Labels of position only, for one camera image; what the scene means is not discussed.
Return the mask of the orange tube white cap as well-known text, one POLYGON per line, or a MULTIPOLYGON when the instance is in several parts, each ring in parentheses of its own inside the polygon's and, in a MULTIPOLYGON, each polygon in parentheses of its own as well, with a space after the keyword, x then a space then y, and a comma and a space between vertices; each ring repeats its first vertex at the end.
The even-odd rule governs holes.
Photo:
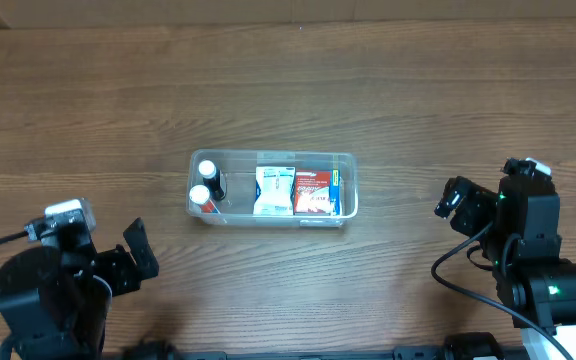
POLYGON ((189 209, 193 213, 219 214, 219 210, 205 185, 195 185, 188 193, 189 209))

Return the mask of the black tube white cap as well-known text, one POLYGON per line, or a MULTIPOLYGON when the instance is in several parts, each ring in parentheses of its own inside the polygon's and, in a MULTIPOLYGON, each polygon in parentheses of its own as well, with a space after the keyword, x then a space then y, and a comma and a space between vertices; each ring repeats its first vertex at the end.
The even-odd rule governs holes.
POLYGON ((198 165, 198 171, 213 199, 216 201, 224 200, 226 197, 226 183, 222 179, 221 171, 215 163, 211 160, 202 160, 198 165))

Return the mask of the clear plastic container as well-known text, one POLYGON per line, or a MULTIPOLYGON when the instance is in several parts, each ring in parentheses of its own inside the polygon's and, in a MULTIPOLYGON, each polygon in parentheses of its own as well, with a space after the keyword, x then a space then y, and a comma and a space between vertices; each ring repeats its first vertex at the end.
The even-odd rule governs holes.
POLYGON ((204 185, 198 171, 202 160, 211 160, 219 168, 226 183, 226 197, 215 202, 219 214, 193 213, 194 217, 212 225, 241 226, 315 226, 340 227, 353 218, 359 207, 357 161, 350 153, 200 149, 193 153, 188 178, 188 193, 195 185, 204 185), (256 168, 259 166, 295 167, 298 170, 331 171, 338 169, 343 179, 343 212, 331 214, 296 214, 291 216, 254 215, 256 168))

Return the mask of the blue medicine box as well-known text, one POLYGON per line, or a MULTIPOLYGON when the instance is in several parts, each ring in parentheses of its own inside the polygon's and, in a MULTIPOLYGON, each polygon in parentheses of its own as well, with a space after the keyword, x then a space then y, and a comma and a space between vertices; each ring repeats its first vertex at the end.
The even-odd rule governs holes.
POLYGON ((329 199, 331 204, 331 215, 340 216, 343 212, 343 179, 338 169, 333 169, 330 177, 329 199))

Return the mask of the red medicine box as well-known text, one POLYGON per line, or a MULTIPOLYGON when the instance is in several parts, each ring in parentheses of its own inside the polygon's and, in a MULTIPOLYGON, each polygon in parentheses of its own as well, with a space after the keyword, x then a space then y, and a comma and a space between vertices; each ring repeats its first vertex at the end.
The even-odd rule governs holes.
POLYGON ((330 197, 331 171, 298 170, 295 176, 294 212, 328 214, 333 211, 330 197))

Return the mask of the white medicine box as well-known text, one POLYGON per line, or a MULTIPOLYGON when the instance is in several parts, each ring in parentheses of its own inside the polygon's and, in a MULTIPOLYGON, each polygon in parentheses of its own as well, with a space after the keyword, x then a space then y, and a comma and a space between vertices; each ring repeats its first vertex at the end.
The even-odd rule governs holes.
POLYGON ((257 167, 253 214, 291 216, 294 213, 292 198, 295 174, 295 167, 257 167))

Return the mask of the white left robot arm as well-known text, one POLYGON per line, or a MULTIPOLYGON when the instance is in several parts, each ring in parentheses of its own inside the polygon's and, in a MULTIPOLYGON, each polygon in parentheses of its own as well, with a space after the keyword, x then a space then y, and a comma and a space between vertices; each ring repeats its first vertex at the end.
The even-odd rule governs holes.
POLYGON ((0 313, 10 329, 2 358, 101 358, 113 299, 159 273, 143 221, 124 230, 124 245, 104 252, 79 215, 46 216, 26 230, 40 246, 0 268, 0 313))

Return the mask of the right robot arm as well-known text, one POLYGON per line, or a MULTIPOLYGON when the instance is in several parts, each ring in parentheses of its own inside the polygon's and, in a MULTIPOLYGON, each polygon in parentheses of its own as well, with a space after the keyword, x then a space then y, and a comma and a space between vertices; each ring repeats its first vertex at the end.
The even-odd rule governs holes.
POLYGON ((479 246, 496 281, 492 301, 457 292, 510 314, 530 358, 576 359, 576 263, 560 254, 560 198, 551 179, 508 175, 493 192, 451 178, 435 213, 479 246))

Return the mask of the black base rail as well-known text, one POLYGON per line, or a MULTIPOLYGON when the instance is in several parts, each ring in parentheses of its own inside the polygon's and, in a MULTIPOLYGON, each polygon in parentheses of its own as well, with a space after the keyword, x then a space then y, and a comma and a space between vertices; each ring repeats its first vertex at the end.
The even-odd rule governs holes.
POLYGON ((228 354, 182 352, 167 341, 141 342, 105 359, 121 360, 529 360, 523 346, 502 346, 490 333, 447 336, 442 345, 404 345, 392 350, 228 354))

